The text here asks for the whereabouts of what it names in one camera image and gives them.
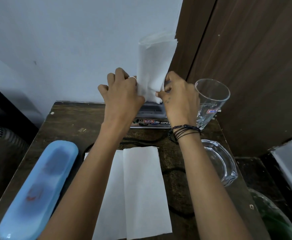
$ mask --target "black bracelet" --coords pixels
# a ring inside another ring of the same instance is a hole
[[[193,130],[195,132],[190,132],[190,133],[187,133],[187,134],[184,134],[184,132],[188,131],[188,130]],[[191,125],[177,125],[177,126],[174,126],[173,128],[171,128],[168,132],[168,137],[169,139],[174,142],[176,145],[179,145],[178,143],[178,139],[180,139],[181,137],[183,136],[186,136],[186,135],[189,135],[189,134],[193,134],[193,133],[199,133],[200,134],[200,129],[197,128],[196,126],[191,126]]]

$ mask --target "paper sheet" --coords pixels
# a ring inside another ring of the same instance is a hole
[[[93,240],[126,238],[123,151],[117,150],[96,222]]]
[[[124,190],[127,239],[172,232],[156,147],[124,149]]]
[[[137,93],[145,101],[161,103],[155,92],[164,90],[164,80],[174,56],[175,33],[160,32],[142,38],[138,44]]]
[[[135,239],[170,232],[157,148],[117,150],[92,239]]]

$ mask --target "drinking glass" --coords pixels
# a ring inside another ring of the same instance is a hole
[[[200,96],[200,110],[196,122],[197,127],[202,130],[228,100],[231,93],[221,82],[208,78],[198,80],[195,88]]]

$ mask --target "ashtray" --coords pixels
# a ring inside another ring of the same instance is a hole
[[[204,148],[224,186],[237,179],[236,163],[231,154],[217,141],[202,140]]]

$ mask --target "forearm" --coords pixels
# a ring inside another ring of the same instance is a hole
[[[200,238],[251,239],[201,143],[199,134],[178,140]]]
[[[91,240],[122,135],[102,125],[100,134],[40,239]]]

